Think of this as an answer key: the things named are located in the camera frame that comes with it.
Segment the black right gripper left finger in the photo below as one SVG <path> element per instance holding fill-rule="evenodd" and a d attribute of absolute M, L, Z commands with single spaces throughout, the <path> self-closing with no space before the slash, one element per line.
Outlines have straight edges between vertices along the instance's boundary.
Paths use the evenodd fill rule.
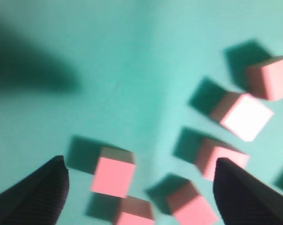
<path fill-rule="evenodd" d="M 54 225 L 69 193 L 69 171 L 55 156 L 0 194 L 0 225 Z"/>

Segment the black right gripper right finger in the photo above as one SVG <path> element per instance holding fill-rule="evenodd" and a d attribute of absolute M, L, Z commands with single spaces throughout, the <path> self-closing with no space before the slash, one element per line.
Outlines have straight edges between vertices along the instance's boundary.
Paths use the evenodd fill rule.
<path fill-rule="evenodd" d="M 218 158 L 213 194 L 226 225 L 283 225 L 283 195 L 228 158 Z"/>

